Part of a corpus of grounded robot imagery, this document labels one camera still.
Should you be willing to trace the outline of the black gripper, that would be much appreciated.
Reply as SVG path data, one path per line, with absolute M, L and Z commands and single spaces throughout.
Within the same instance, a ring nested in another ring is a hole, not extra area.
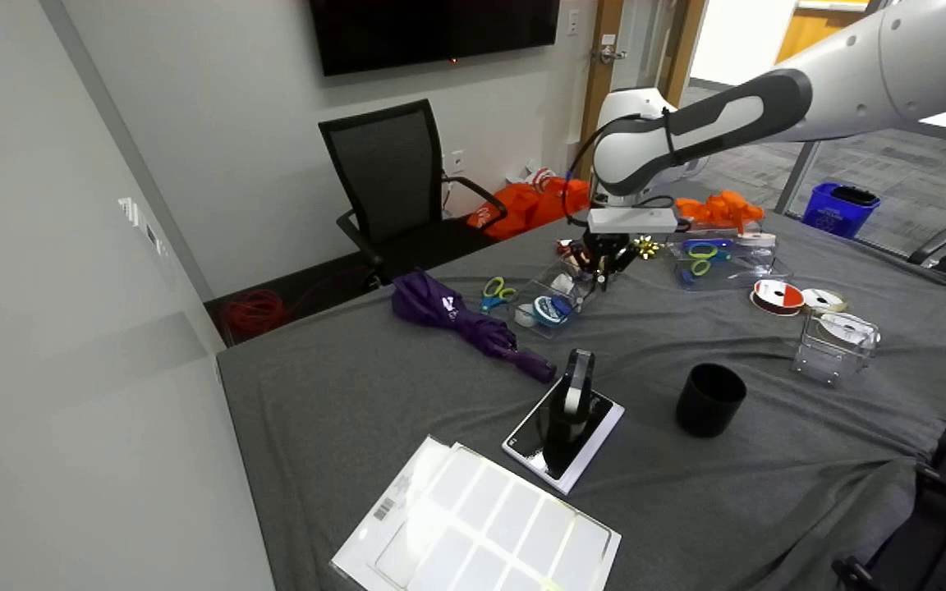
M 585 233 L 577 263 L 591 275 L 594 288 L 605 288 L 618 273 L 637 259 L 637 248 L 628 233 Z

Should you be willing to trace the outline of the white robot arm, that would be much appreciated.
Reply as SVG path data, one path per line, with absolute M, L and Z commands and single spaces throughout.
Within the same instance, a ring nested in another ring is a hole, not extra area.
M 637 195 L 670 167 L 763 139 L 832 143 L 946 112 L 946 0 L 892 0 L 769 74 L 672 110 L 657 90 L 618 90 L 591 135 L 599 203 L 588 273 L 605 285 L 635 238 L 681 230 Z

